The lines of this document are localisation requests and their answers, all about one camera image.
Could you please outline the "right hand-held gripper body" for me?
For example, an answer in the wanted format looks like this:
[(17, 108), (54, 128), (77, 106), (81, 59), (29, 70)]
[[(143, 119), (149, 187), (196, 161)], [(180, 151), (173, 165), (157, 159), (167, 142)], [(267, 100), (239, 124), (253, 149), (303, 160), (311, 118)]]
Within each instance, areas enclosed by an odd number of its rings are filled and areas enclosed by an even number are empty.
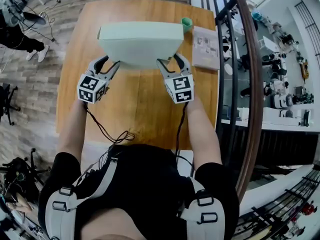
[(194, 79), (191, 72), (184, 70), (180, 73), (163, 70), (166, 90), (175, 104), (194, 100)]

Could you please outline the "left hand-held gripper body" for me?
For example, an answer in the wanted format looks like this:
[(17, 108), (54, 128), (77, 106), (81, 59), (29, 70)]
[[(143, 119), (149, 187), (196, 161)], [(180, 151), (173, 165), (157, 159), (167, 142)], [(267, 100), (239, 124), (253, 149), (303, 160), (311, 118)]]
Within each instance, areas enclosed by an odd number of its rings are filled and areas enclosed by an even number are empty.
[(77, 84), (77, 97), (79, 100), (95, 104), (108, 91), (111, 77), (107, 73), (95, 74), (93, 70), (88, 69), (80, 76)]

